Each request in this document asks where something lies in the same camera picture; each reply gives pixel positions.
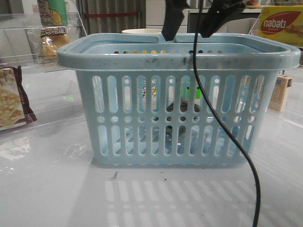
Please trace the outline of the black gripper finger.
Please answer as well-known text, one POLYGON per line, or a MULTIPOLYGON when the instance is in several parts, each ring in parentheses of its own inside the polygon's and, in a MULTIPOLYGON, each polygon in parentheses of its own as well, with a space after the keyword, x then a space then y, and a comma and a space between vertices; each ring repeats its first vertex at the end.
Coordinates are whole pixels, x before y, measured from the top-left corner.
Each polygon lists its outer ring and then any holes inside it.
POLYGON ((234 14, 246 8, 242 0, 213 0, 201 22, 201 36, 209 38, 234 14))
POLYGON ((166 0, 162 35, 166 41, 173 41, 184 19, 184 9, 188 9, 186 0, 166 0))

